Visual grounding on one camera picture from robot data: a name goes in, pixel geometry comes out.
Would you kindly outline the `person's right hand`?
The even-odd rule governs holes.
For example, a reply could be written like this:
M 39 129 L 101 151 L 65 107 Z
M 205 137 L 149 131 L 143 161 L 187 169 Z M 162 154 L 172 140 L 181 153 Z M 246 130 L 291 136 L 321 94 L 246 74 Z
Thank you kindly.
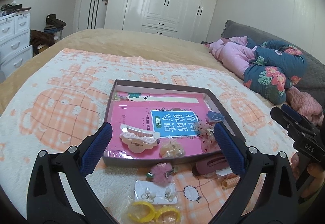
M 296 181 L 303 173 L 303 170 L 301 170 L 302 167 L 300 166 L 302 158 L 303 155 L 298 151 L 294 153 L 291 158 L 291 170 Z M 311 162 L 305 169 L 308 173 L 307 180 L 311 177 L 312 181 L 309 185 L 305 186 L 305 189 L 301 192 L 299 197 L 299 206 L 311 204 L 311 202 L 317 198 L 324 185 L 324 169 L 319 164 Z

